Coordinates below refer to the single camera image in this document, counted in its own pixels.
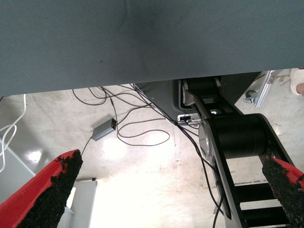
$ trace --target white floor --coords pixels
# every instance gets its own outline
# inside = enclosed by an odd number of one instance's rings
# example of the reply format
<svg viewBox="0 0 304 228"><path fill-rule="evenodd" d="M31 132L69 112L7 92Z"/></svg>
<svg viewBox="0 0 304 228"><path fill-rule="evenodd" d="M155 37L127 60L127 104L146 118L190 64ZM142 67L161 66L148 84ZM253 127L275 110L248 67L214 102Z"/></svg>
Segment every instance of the white floor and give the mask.
<svg viewBox="0 0 304 228"><path fill-rule="evenodd" d="M284 82L275 81L262 108L256 109L244 103L242 98L236 105L246 114L264 114L296 166L303 170L304 98L293 95L289 83L282 85ZM107 88L116 93L126 90L118 86ZM76 94L87 102L96 103L97 99L88 89L76 90ZM122 98L141 104L131 96ZM113 101L118 119L121 119L131 107L116 98ZM94 127L114 117L110 101L101 106L87 106L76 100L71 90L27 95L27 105L11 148L34 172L63 152L76 148L82 150ZM3 98L0 103L1 126L11 123L21 112L20 95ZM152 118L159 116L150 109L139 109L130 114L126 123ZM215 207L193 146L165 120L128 126L122 133L134 135L149 129L165 130L171 137L159 146L131 147L111 133L97 142L91 141L86 148L78 178L99 179L91 227L212 227ZM164 133L151 132L128 142L157 143L165 138ZM229 166L235 183L265 179L261 171L256 172L261 168L258 159L242 162L234 159L229 161ZM245 179L243 170L248 170L250 179ZM225 227L221 215L217 227Z"/></svg>

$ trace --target white cable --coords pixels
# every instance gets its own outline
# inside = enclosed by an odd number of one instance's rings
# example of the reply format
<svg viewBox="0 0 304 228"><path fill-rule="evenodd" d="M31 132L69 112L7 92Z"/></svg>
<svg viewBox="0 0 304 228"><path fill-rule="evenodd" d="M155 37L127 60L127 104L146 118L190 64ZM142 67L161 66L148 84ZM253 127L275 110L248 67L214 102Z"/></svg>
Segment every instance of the white cable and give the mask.
<svg viewBox="0 0 304 228"><path fill-rule="evenodd" d="M24 94L23 95L23 103L24 103L24 110L23 110L23 113L21 114L21 116L18 117L17 120L15 120L15 122L13 122L11 125L8 125L8 126L5 126L3 128L0 129L0 131L4 130L5 128L7 128L7 130L5 131L4 135L3 135L3 138L2 138L2 151L0 153L0 156L2 155L2 159L3 159L3 166L2 168L0 169L0 173L4 170L5 168L5 150L7 149L7 147L9 146L10 144L10 141L13 139L13 137L15 136L15 133L16 133L16 130L17 130L17 126L16 126L16 123L24 116L25 114L25 111L27 109L27 102L26 102L26 95ZM5 138L6 138L6 135L9 133L9 131L12 129L12 128L15 128L14 129L14 132L13 132L13 135L10 137L8 143L6 144L6 146L4 147L4 144L5 144Z"/></svg>

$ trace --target gray fabric surface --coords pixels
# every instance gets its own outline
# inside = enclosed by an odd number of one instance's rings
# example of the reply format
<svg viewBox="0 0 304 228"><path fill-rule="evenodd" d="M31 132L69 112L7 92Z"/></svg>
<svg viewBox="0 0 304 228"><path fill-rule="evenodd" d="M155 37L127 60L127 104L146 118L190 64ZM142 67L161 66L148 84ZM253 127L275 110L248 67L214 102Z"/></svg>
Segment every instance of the gray fabric surface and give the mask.
<svg viewBox="0 0 304 228"><path fill-rule="evenodd" d="M2 0L0 95L303 65L302 0Z"/></svg>

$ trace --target black metal frame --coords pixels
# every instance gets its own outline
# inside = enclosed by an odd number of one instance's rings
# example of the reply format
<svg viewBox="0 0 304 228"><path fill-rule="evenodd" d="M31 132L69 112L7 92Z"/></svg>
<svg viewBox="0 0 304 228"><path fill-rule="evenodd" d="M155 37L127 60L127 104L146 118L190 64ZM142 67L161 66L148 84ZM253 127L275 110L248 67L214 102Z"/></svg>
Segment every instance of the black metal frame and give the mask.
<svg viewBox="0 0 304 228"><path fill-rule="evenodd" d="M208 138L205 157L218 170L219 175L213 174L218 193L224 196L222 205L226 227L289 224L282 207L242 210L242 202L272 200L275 197L268 183L235 186L226 161L229 158L259 156L263 162L267 155L274 155L293 164L268 120L261 114L242 114L231 105L221 95L216 77L186 79L184 83L202 119L199 136L201 139ZM202 140L200 146L202 150L207 147Z"/></svg>

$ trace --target black cylindrical motor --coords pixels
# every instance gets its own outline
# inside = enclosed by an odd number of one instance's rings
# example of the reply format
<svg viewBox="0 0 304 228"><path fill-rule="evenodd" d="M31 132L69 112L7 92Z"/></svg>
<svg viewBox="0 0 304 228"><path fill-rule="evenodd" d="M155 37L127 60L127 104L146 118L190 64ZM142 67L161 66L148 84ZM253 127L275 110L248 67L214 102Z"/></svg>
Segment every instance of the black cylindrical motor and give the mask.
<svg viewBox="0 0 304 228"><path fill-rule="evenodd" d="M265 148L265 132L255 114L212 119L226 159L259 156Z"/></svg>

